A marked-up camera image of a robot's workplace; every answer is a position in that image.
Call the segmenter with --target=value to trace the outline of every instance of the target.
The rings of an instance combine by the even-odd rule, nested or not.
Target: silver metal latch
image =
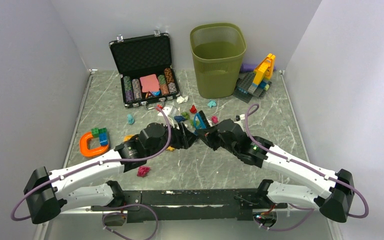
[[[120,34],[117,36],[117,42],[123,42],[123,36]]]

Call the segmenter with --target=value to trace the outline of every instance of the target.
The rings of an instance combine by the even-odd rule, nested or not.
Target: plastic basket
[[[231,23],[197,26],[190,46],[199,94],[206,99],[232,95],[247,50],[241,29]]]

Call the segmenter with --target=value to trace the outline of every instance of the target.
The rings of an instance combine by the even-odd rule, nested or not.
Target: floor
[[[189,101],[178,104],[173,100],[167,104],[180,108],[181,112],[187,111],[194,104],[198,110],[203,110],[207,117],[217,116],[221,121],[244,114],[249,106],[234,96],[229,96],[215,99],[217,106],[209,108],[209,100],[202,98],[198,93],[195,72],[183,69],[176,70],[175,74],[182,96],[189,96]],[[265,96],[253,98],[249,103],[260,104],[260,109],[249,117],[249,128],[254,136],[266,138],[305,160],[299,130],[280,74],[273,74],[271,81],[272,85]],[[133,125],[127,123],[127,114],[133,115]],[[110,144],[114,147],[123,141],[125,135],[137,134],[152,122],[158,122],[155,110],[124,107],[120,75],[117,71],[98,71],[91,80],[67,166],[89,160],[81,155],[78,142],[80,137],[92,128],[107,128]],[[91,147],[94,147],[99,143],[91,144]],[[243,164],[224,149],[213,151],[202,142],[196,142],[187,150],[165,151],[160,156],[148,160],[146,166],[151,168],[146,177],[138,177],[137,171],[131,170],[100,179],[91,183],[91,186],[103,184],[108,180],[119,181],[124,190],[256,188],[263,179],[297,184],[277,172]]]

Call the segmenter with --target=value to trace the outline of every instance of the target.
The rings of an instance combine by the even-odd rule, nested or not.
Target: teal crumpled object
[[[135,119],[131,114],[127,114],[127,123],[132,125],[135,122]]]
[[[208,103],[208,107],[212,108],[212,107],[215,107],[215,106],[217,106],[216,101],[210,100],[209,103]]]

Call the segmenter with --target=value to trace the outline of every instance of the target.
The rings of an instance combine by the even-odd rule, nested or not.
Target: table
[[[178,104],[173,100],[168,101],[167,105],[174,105],[180,108],[180,112],[185,112],[194,104],[198,111],[203,110],[208,118],[217,116],[219,121],[222,121],[234,119],[236,115],[244,114],[249,105],[259,103],[260,109],[249,117],[252,134],[266,138],[285,151],[306,160],[293,110],[278,72],[273,74],[272,85],[264,97],[254,97],[249,104],[234,96],[218,98],[215,99],[217,106],[213,108],[207,106],[208,99],[199,95],[193,70],[176,70],[175,74],[182,96],[189,96],[189,101]],[[96,72],[90,82],[67,167],[89,160],[80,153],[79,140],[92,128],[107,128],[111,147],[114,147],[123,142],[126,135],[138,134],[149,123],[159,122],[157,113],[144,107],[125,108],[118,72]],[[127,114],[134,117],[133,125],[127,123]],[[99,141],[94,139],[90,147],[98,145]],[[123,190],[257,188],[263,179],[298,184],[275,171],[246,165],[222,148],[213,151],[200,141],[189,149],[165,151],[160,156],[148,160],[146,166],[151,168],[146,177],[136,176],[135,169],[99,179],[91,183],[91,186],[103,184],[108,180],[118,181]]]

